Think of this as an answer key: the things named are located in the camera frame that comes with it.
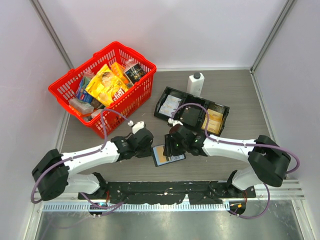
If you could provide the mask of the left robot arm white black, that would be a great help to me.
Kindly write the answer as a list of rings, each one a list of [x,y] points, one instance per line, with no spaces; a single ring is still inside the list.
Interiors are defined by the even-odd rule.
[[[101,174],[83,171],[112,164],[133,157],[145,158],[152,154],[153,134],[141,128],[128,136],[116,136],[102,145],[78,152],[48,151],[32,170],[34,190],[42,201],[50,201],[63,193],[77,193],[79,199],[102,199],[107,195],[107,181]]]

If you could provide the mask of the black leather card holder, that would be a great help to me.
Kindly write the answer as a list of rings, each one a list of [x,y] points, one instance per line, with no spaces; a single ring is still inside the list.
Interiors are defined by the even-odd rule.
[[[156,167],[178,162],[186,158],[185,154],[178,155],[178,156],[165,156],[164,149],[165,149],[164,145],[158,145],[152,148],[152,158],[154,161],[154,165]]]

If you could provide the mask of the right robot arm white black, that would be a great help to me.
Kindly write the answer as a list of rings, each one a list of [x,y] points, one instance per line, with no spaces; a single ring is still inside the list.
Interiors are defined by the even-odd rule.
[[[281,187],[291,162],[291,157],[265,135],[249,140],[221,138],[204,132],[193,133],[178,123],[164,139],[166,157],[188,152],[193,156],[225,157],[248,163],[247,168],[234,170],[226,182],[226,193],[233,198],[259,184]]]

